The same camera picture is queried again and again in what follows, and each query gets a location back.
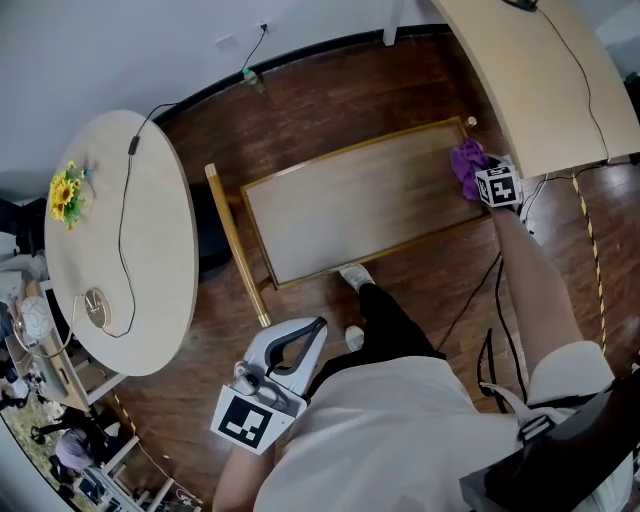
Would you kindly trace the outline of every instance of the wooden pole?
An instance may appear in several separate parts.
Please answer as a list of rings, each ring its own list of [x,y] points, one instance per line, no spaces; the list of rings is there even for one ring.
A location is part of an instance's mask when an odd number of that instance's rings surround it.
[[[215,201],[216,208],[218,209],[218,215],[220,215],[222,227],[227,235],[227,240],[229,241],[229,246],[233,253],[233,259],[235,260],[236,265],[238,265],[240,277],[242,277],[242,282],[247,289],[247,293],[251,299],[251,304],[253,304],[253,307],[258,314],[258,321],[262,327],[269,327],[271,325],[271,318],[269,317],[269,312],[264,304],[264,300],[260,295],[260,290],[253,279],[253,275],[251,274],[249,262],[247,261],[244,249],[240,243],[238,230],[236,229],[235,222],[233,221],[233,216],[229,209],[229,203],[227,202],[224,189],[222,188],[220,176],[218,176],[216,171],[216,166],[209,164],[204,168],[204,170],[207,175],[207,180],[209,181],[209,186],[211,187],[213,200]]]

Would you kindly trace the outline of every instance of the round table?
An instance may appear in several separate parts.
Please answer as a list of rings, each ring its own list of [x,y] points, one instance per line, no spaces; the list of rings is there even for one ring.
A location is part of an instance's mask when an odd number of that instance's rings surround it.
[[[133,301],[118,254],[118,226],[128,148],[144,117],[117,110],[85,126],[58,171],[73,160],[92,170],[95,198],[88,215],[67,232],[47,213],[45,246],[56,300],[71,323],[74,298],[97,287],[111,307],[106,330],[127,330]],[[122,224],[122,251],[136,311],[128,334],[112,338],[89,320],[78,300],[73,331],[102,364],[124,375],[148,375],[176,354],[195,306],[198,248],[187,181],[171,143],[147,121],[133,157]]]

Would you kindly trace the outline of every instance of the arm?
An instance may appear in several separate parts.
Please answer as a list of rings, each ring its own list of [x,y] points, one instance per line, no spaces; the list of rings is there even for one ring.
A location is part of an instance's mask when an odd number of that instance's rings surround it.
[[[555,349],[584,340],[558,269],[516,214],[491,208],[529,375]]]
[[[262,455],[233,445],[213,497],[214,512],[251,512],[274,466],[275,445]]]

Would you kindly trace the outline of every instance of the wooden tray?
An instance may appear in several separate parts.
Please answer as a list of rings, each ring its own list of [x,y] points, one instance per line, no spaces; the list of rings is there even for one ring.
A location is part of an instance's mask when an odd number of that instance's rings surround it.
[[[484,217],[449,153],[459,118],[379,137],[242,187],[276,288],[371,260]]]

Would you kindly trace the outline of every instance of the yellow striped cable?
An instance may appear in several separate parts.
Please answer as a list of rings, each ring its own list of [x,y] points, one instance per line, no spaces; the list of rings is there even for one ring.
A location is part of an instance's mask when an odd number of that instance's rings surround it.
[[[605,324],[605,307],[604,307],[604,293],[602,291],[602,272],[600,271],[600,258],[598,257],[598,244],[596,243],[596,238],[593,235],[593,224],[591,223],[591,217],[589,216],[589,211],[587,210],[587,203],[584,200],[584,196],[582,192],[580,192],[580,186],[578,185],[578,180],[574,172],[571,172],[571,178],[573,182],[573,188],[578,194],[578,199],[580,199],[580,206],[582,207],[582,214],[587,221],[587,230],[589,231],[589,238],[591,238],[591,246],[593,247],[593,259],[596,264],[596,281],[598,283],[598,299],[600,300],[600,317],[601,323],[600,328],[602,331],[602,353],[605,354],[607,351],[607,329]]]

